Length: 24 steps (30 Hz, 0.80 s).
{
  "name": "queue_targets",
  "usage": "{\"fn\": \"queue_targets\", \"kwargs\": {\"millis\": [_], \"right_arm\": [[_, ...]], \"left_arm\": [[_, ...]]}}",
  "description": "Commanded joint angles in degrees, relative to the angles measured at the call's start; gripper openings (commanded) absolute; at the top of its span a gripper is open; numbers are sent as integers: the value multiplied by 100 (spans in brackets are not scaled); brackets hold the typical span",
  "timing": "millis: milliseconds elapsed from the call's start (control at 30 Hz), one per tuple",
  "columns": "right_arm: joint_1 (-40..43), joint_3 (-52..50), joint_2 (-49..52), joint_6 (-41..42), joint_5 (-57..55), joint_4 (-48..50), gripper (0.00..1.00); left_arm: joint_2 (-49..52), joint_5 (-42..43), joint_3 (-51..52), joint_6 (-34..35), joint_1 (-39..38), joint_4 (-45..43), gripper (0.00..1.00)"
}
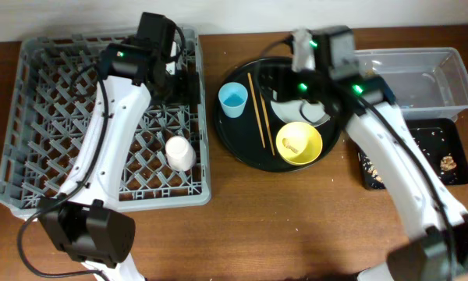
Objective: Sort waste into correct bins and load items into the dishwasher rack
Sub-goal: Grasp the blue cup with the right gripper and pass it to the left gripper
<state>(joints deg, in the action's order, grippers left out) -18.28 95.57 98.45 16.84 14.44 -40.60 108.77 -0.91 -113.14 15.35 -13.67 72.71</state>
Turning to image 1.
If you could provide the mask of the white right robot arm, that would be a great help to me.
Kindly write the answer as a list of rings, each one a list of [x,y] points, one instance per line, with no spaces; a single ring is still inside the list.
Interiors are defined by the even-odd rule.
[[[410,134],[385,79],[362,66],[346,26],[300,28],[288,93],[269,99],[319,102],[378,169],[409,238],[355,280],[453,280],[468,273],[468,211],[445,187]]]

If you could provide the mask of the yellow plastic bowl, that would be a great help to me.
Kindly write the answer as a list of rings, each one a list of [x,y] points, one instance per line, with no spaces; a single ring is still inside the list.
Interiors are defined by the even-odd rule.
[[[323,151],[323,140],[318,130],[310,124],[291,122],[276,134],[276,149],[290,165],[307,165],[318,159]]]

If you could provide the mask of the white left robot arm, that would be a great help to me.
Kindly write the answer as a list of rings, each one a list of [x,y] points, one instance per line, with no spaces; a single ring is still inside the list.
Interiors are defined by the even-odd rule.
[[[118,191],[137,125],[151,105],[194,105],[199,76],[170,73],[186,48],[181,29],[143,12],[136,34],[111,43],[90,68],[97,97],[76,161],[55,198],[43,197],[34,218],[58,251],[101,280],[142,280],[130,254],[135,221],[118,212]],[[181,37],[175,47],[175,38]]]

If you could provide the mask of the food leftovers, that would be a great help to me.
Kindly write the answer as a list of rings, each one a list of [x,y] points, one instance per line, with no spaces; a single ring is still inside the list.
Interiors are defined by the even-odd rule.
[[[383,179],[379,176],[378,170],[375,168],[372,161],[362,152],[359,153],[360,163],[362,164],[366,173],[365,179],[371,180],[371,186],[378,188],[380,184],[383,184]],[[445,156],[440,161],[440,173],[439,179],[448,185],[455,185],[458,179],[456,175],[457,164],[451,155]]]

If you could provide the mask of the pink plastic cup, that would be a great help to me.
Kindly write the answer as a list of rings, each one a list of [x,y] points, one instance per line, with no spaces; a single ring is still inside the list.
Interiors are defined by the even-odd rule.
[[[196,152],[185,137],[169,138],[165,144],[165,156],[168,165],[175,171],[185,172],[196,165]]]

